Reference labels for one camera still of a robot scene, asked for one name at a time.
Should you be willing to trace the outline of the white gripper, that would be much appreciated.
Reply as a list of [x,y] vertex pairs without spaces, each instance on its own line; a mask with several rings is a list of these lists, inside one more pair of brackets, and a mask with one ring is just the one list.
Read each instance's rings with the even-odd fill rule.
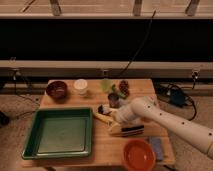
[[140,118],[136,116],[129,105],[120,107],[110,113],[113,123],[109,125],[110,135],[121,135],[122,128],[135,127],[140,125]]

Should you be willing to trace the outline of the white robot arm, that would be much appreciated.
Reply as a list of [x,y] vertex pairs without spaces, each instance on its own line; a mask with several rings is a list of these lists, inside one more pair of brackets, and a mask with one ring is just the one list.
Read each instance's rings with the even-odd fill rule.
[[138,118],[150,119],[213,160],[213,129],[161,110],[149,96],[134,98],[115,110],[112,117],[120,124],[130,123]]

